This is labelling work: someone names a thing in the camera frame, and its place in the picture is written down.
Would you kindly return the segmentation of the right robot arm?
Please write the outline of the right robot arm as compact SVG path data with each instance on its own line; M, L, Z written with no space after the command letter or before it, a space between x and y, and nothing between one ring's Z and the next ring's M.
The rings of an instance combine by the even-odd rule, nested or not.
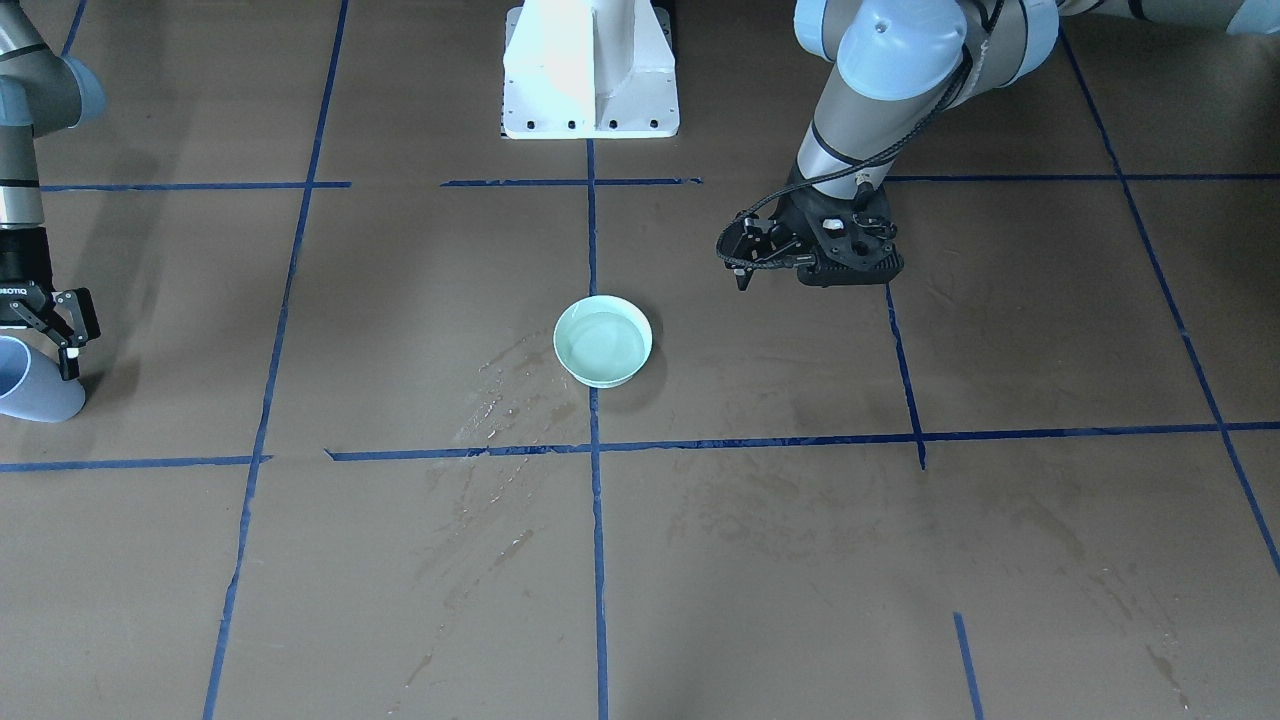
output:
M81 375L81 350L100 338L90 290L55 284L36 141L105 111L99 77L55 54L18 1L1 4L1 322L33 329L58 348L64 380Z

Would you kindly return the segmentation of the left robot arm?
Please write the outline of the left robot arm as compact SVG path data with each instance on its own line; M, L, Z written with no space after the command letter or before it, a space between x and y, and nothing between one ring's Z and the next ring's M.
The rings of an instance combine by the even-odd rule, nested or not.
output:
M741 211L716 252L746 290L792 269L810 287L891 282L905 266L884 178L936 118L1018 82L1065 17L1274 35L1275 1L800 1L799 44L832 70L783 187Z

